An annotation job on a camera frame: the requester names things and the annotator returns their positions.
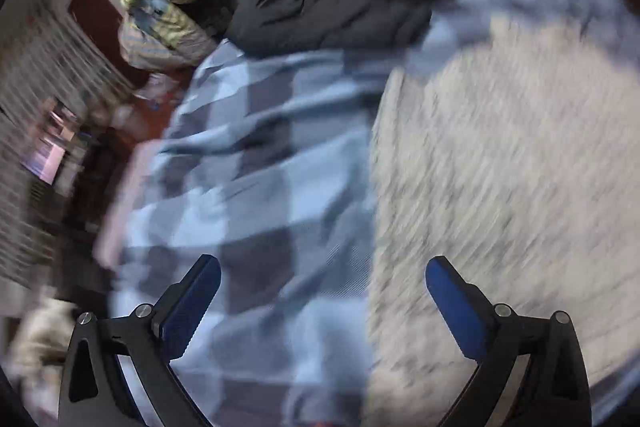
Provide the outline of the cream plaid tweed jacket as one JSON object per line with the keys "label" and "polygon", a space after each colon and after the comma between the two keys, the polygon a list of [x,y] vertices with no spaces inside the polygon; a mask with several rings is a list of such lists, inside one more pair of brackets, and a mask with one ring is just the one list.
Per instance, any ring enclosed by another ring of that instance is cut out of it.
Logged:
{"label": "cream plaid tweed jacket", "polygon": [[371,139],[369,426],[434,426],[472,364],[428,260],[518,313],[570,314],[591,384],[639,358],[639,73],[572,20],[495,18],[435,74],[388,77]]}

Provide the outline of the blue checkered bed quilt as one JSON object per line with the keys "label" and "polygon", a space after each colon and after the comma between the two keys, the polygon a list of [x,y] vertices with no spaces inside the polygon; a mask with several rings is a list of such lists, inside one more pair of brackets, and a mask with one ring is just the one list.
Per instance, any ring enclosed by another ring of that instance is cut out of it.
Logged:
{"label": "blue checkered bed quilt", "polygon": [[219,293],[174,364],[214,424],[359,424],[378,103],[393,68],[437,72],[495,14],[574,18],[639,58],[623,0],[447,0],[409,49],[253,60],[224,43],[198,68],[130,213],[110,308],[154,303],[202,254],[219,260]]}

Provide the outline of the plaid curtain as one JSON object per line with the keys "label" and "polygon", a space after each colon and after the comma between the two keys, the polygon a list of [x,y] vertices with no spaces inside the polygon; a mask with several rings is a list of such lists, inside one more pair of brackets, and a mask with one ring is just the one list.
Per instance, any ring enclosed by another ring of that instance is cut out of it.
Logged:
{"label": "plaid curtain", "polygon": [[38,4],[1,39],[1,276],[26,285],[30,269],[53,255],[53,236],[28,215],[28,172],[21,156],[43,104],[57,98],[84,116],[93,102],[126,98],[132,84],[79,26]]}

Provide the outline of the pile of striped bedding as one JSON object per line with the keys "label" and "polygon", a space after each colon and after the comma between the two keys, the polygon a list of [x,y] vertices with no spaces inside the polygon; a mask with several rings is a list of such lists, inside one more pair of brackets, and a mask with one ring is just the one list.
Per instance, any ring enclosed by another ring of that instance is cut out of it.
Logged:
{"label": "pile of striped bedding", "polygon": [[194,67],[216,49],[236,0],[120,0],[122,58],[148,72]]}

